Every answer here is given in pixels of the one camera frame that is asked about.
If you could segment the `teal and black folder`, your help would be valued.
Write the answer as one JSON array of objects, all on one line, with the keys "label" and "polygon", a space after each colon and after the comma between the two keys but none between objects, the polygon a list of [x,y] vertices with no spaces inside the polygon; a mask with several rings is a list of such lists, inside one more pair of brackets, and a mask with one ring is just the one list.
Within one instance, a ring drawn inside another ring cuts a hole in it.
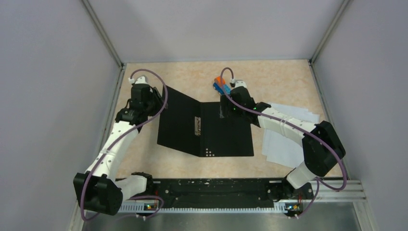
[{"label": "teal and black folder", "polygon": [[200,102],[171,87],[167,91],[157,144],[197,157],[254,156],[250,123],[221,118],[219,102]]}]

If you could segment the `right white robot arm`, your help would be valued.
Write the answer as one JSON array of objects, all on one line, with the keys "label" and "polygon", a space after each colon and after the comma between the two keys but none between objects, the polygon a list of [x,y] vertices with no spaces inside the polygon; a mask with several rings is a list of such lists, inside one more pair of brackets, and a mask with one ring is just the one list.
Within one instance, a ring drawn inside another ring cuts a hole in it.
[{"label": "right white robot arm", "polygon": [[255,103],[243,86],[220,96],[220,112],[225,118],[242,117],[250,124],[279,133],[302,147],[303,162],[284,178],[282,192],[286,197],[295,198],[301,193],[302,186],[326,176],[336,165],[343,175],[343,184],[338,190],[345,188],[347,173],[342,163],[345,149],[330,122],[310,123],[286,115],[268,103]]}]

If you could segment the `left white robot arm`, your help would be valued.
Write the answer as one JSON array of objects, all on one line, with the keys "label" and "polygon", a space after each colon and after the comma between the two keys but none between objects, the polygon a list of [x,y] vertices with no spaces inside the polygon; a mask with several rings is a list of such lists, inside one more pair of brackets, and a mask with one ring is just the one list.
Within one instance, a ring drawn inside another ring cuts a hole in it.
[{"label": "left white robot arm", "polygon": [[111,134],[97,158],[85,173],[77,173],[74,177],[82,216],[86,210],[115,215],[122,202],[132,196],[152,197],[154,186],[151,175],[136,173],[121,180],[117,180],[116,175],[131,143],[142,127],[166,108],[167,100],[166,85],[162,94],[146,83],[132,85],[131,97],[117,113]]}]

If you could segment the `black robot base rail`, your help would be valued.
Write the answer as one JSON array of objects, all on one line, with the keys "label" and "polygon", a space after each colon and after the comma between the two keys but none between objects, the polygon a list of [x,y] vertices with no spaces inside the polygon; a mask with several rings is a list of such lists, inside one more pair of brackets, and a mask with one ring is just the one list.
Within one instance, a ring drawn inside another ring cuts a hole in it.
[{"label": "black robot base rail", "polygon": [[272,208],[314,197],[310,183],[293,189],[279,178],[154,179],[147,192],[160,196],[168,209]]}]

